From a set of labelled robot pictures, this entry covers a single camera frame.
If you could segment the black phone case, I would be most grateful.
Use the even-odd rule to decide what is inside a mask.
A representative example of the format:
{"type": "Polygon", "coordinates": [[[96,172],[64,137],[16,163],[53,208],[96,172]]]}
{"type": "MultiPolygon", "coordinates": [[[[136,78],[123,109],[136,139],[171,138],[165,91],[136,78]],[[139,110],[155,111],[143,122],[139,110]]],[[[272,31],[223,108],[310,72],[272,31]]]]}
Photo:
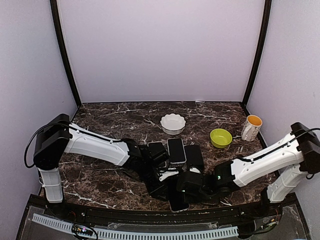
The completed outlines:
{"type": "Polygon", "coordinates": [[[184,147],[186,164],[188,168],[195,167],[200,171],[205,169],[201,147],[197,144],[186,145],[184,147]]]}

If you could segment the pink phone case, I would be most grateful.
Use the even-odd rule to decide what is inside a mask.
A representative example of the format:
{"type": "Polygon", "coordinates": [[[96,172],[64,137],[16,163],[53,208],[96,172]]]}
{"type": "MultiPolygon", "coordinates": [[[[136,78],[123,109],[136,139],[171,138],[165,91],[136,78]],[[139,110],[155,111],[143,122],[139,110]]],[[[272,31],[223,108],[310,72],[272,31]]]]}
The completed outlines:
{"type": "Polygon", "coordinates": [[[161,141],[158,141],[158,142],[149,142],[147,144],[147,146],[149,148],[162,148],[163,147],[163,143],[161,141]]]}

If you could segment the clear magsafe phone case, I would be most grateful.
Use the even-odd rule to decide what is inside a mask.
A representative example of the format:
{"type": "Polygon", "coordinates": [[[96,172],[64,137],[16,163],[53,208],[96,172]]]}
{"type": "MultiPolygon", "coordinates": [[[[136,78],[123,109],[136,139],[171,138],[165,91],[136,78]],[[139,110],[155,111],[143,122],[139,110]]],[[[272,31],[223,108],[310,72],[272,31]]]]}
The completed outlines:
{"type": "Polygon", "coordinates": [[[170,206],[170,210],[173,213],[185,211],[190,207],[188,203],[185,203],[183,201],[174,201],[174,200],[169,201],[169,206],[170,206]]]}

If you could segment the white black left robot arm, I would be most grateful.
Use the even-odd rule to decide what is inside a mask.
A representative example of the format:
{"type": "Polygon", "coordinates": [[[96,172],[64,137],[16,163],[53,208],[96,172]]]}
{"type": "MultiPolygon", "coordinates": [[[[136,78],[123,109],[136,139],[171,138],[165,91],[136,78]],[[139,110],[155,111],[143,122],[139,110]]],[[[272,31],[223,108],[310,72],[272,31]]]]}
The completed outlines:
{"type": "Polygon", "coordinates": [[[46,200],[60,218],[67,218],[71,213],[70,206],[63,201],[59,171],[59,162],[65,153],[95,158],[132,170],[138,174],[152,198],[161,201],[169,199],[168,186],[160,179],[161,166],[169,160],[168,152],[161,142],[141,145],[130,138],[109,138],[79,127],[70,122],[69,115],[64,113],[32,135],[25,147],[25,156],[33,141],[33,163],[26,167],[38,169],[46,200]]]}

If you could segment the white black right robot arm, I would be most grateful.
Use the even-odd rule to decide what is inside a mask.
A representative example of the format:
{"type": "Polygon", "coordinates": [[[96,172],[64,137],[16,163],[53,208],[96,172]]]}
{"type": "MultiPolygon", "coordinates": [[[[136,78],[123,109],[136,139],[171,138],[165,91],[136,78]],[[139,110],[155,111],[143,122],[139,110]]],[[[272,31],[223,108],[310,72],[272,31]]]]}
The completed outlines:
{"type": "Polygon", "coordinates": [[[282,169],[276,181],[262,191],[262,201],[255,205],[255,213],[266,217],[303,179],[319,173],[320,140],[316,131],[296,122],[278,142],[252,155],[221,163],[212,174],[204,175],[192,168],[182,172],[176,190],[186,203],[219,200],[282,169]]]}

